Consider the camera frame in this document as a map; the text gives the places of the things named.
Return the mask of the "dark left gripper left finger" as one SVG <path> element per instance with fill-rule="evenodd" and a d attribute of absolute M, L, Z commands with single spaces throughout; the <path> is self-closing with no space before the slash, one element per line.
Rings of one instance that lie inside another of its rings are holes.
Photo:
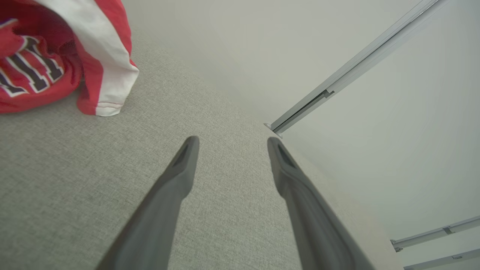
<path fill-rule="evenodd" d="M 96 270 L 168 270 L 180 207 L 193 187 L 199 148 L 199 137 L 187 137 Z"/>

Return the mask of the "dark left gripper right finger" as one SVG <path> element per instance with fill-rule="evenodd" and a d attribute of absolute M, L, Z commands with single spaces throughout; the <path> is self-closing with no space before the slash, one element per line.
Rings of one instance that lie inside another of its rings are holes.
<path fill-rule="evenodd" d="M 375 270 L 281 140 L 269 137 L 274 183 L 285 200 L 302 270 Z"/>

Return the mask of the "red basketball jersey white trim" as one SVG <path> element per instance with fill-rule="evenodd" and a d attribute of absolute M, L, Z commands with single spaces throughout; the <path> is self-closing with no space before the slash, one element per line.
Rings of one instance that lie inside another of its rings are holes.
<path fill-rule="evenodd" d="M 137 80 L 121 0 L 0 0 L 0 114 L 81 89 L 78 109 L 120 113 Z"/>

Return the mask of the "grey aluminium rail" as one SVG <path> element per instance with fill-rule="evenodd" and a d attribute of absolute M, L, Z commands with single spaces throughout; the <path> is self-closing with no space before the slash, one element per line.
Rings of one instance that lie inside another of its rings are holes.
<path fill-rule="evenodd" d="M 404 270 L 428 270 L 439 268 L 454 263 L 463 263 L 464 261 L 480 258 L 480 249 L 471 250 L 468 252 L 458 253 L 456 255 L 446 256 L 439 259 L 430 260 L 413 265 L 403 267 Z"/>
<path fill-rule="evenodd" d="M 423 232 L 421 234 L 416 234 L 416 235 L 398 239 L 398 240 L 390 240 L 390 242 L 394 250 L 396 252 L 400 252 L 403 249 L 410 246 L 422 244 L 428 241 L 446 237 L 448 235 L 463 232 L 479 226 L 480 226 L 480 215 L 462 220 L 461 222 L 453 223 L 451 225 L 446 225 L 437 229 L 432 229 L 430 231 Z"/>

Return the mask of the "grey partition post double foot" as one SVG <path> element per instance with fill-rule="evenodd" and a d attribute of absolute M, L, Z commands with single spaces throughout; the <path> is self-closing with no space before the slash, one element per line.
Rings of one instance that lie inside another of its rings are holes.
<path fill-rule="evenodd" d="M 346 86 L 369 71 L 374 65 L 392 53 L 401 42 L 439 12 L 451 0 L 420 0 L 403 17 L 374 39 L 361 52 L 335 71 L 324 82 L 319 84 L 307 96 L 301 99 L 287 112 L 283 113 L 272 123 L 265 123 L 273 133 L 282 137 L 282 134 L 295 123 L 305 118 L 319 106 L 334 97 Z"/>

